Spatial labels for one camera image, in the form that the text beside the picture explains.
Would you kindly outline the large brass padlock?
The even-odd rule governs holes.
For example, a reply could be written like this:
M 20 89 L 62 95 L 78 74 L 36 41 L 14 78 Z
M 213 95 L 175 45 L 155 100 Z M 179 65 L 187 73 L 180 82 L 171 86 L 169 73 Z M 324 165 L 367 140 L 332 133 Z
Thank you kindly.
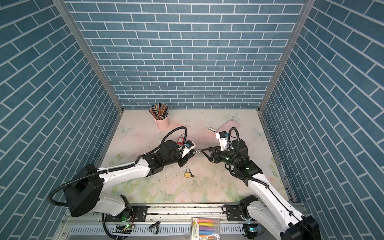
M 184 177 L 185 178 L 194 178 L 195 176 L 191 173 L 190 169 L 186 169 L 186 171 L 184 173 Z

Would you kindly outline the red padlock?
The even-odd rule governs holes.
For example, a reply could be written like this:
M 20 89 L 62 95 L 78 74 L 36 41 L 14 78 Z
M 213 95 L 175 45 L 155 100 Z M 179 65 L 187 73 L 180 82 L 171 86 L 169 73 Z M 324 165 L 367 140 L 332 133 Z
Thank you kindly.
M 185 134 L 181 134 L 180 137 L 177 140 L 177 144 L 182 146 L 185 142 Z

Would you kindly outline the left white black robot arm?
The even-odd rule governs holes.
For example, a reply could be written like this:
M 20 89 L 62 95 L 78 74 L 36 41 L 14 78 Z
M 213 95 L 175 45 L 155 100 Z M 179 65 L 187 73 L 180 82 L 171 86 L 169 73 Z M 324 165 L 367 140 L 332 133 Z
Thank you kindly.
M 168 140 L 174 132 L 188 129 L 184 126 L 171 130 L 159 145 L 148 153 L 137 157 L 134 162 L 108 168 L 84 166 L 74 179 L 52 190 L 47 201 L 54 206 L 67 207 L 72 217 L 89 212 L 118 216 L 132 211 L 128 198 L 107 193 L 123 182 L 146 178 L 160 173 L 168 165 L 183 167 L 195 155 L 195 143 L 186 141 L 182 145 Z

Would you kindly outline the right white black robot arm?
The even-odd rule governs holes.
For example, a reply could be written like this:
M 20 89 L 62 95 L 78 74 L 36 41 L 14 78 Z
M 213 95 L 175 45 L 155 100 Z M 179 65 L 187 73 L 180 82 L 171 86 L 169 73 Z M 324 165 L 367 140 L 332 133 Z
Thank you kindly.
M 252 194 L 240 200 L 245 220 L 256 220 L 277 240 L 319 240 L 320 227 L 312 216 L 306 217 L 272 186 L 261 168 L 249 156 L 238 129 L 216 132 L 219 146 L 202 149 L 213 163 L 225 163 L 231 176 L 244 182 Z

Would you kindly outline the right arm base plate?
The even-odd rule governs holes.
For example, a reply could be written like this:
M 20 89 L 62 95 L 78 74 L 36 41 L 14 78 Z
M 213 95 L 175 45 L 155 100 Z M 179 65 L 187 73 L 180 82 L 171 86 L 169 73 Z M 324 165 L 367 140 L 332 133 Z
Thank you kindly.
M 261 223 L 267 218 L 257 208 L 248 205 L 222 205 L 222 211 L 227 216 L 228 222 L 258 222 Z

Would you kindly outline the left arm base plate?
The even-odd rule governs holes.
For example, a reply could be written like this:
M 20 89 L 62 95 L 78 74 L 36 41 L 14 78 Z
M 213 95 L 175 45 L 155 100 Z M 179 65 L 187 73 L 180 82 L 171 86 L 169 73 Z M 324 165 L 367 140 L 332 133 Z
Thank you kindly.
M 115 222 L 144 222 L 147 217 L 148 206 L 131 206 L 124 209 L 117 216 L 112 216 L 107 214 L 104 218 L 104 221 L 107 223 Z

